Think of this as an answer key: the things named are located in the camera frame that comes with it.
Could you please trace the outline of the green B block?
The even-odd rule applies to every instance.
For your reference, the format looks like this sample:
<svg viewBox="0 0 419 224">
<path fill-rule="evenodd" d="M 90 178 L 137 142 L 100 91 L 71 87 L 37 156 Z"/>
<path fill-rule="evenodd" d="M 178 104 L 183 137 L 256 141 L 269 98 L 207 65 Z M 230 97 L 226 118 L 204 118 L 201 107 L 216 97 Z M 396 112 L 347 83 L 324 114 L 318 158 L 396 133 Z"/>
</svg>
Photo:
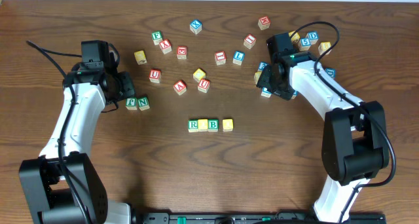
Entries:
<svg viewBox="0 0 419 224">
<path fill-rule="evenodd" d="M 208 132 L 217 132 L 219 130 L 219 120 L 209 119 L 208 120 Z"/>
</svg>

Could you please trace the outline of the green R block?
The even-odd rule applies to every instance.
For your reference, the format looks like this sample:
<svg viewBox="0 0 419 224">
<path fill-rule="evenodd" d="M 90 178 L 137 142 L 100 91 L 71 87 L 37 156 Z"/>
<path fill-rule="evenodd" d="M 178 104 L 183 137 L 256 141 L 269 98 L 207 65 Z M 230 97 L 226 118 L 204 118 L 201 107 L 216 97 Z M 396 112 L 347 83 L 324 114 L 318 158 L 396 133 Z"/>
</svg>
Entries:
<svg viewBox="0 0 419 224">
<path fill-rule="evenodd" d="M 198 132 L 198 121 L 197 120 L 189 120 L 188 121 L 188 131 L 189 132 Z"/>
</svg>

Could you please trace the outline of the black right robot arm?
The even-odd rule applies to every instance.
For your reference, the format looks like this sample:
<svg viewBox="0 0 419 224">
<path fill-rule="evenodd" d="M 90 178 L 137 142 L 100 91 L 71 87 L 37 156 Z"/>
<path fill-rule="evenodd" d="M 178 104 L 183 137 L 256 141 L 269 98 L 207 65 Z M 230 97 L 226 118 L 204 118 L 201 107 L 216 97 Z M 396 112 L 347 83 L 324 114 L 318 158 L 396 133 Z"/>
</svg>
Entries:
<svg viewBox="0 0 419 224">
<path fill-rule="evenodd" d="M 327 179 L 313 205 L 314 219 L 348 221 L 360 190 L 390 161 L 384 109 L 343 89 L 314 55 L 295 49 L 288 33 L 270 37 L 266 45 L 271 63 L 257 87 L 285 100 L 301 94 L 324 121 L 321 159 Z"/>
</svg>

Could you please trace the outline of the blue T block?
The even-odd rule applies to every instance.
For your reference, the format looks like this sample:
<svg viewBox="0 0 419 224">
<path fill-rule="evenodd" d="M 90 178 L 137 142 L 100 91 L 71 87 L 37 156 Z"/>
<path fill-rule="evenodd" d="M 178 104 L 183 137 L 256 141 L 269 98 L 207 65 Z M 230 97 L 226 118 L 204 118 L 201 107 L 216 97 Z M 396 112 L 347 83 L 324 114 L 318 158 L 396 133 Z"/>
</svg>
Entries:
<svg viewBox="0 0 419 224">
<path fill-rule="evenodd" d="M 271 97 L 271 93 L 268 91 L 268 89 L 267 88 L 262 88 L 262 91 L 261 91 L 261 96 L 263 96 L 263 97 L 266 97 L 266 98 L 270 98 Z"/>
</svg>

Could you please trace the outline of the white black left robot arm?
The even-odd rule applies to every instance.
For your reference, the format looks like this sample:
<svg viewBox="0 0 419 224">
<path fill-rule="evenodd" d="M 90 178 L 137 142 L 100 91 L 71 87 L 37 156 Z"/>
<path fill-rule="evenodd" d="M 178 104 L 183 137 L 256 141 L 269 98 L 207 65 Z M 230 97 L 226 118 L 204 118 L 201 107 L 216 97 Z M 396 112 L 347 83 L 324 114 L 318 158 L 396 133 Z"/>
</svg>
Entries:
<svg viewBox="0 0 419 224">
<path fill-rule="evenodd" d="M 36 159 L 24 160 L 20 183 L 34 223 L 141 223 L 127 203 L 109 200 L 91 160 L 99 116 L 124 101 L 137 108 L 134 84 L 118 71 L 106 41 L 83 41 L 81 61 L 63 73 L 64 102 L 55 129 Z"/>
</svg>

